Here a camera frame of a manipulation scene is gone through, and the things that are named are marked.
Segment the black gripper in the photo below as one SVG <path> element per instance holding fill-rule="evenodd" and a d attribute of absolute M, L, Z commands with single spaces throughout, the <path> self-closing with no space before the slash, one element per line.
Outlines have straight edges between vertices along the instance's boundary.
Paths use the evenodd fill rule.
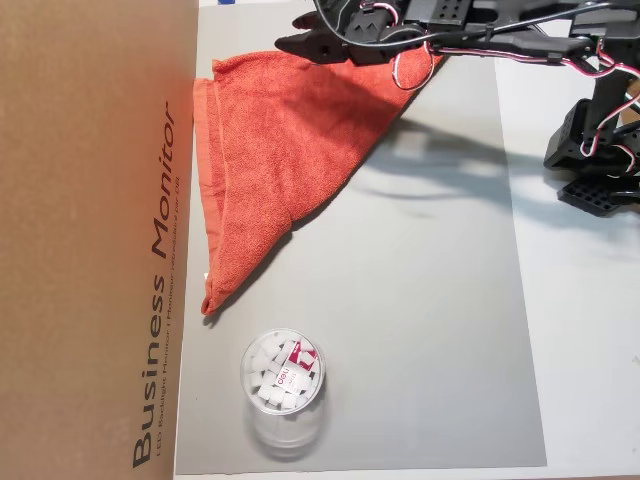
<path fill-rule="evenodd" d="M 316 1 L 317 12 L 292 21 L 299 30 L 316 30 L 278 38 L 282 52 L 315 64 L 351 61 L 356 65 L 390 62 L 406 51 L 426 48 L 426 30 L 405 21 L 408 1 Z"/>

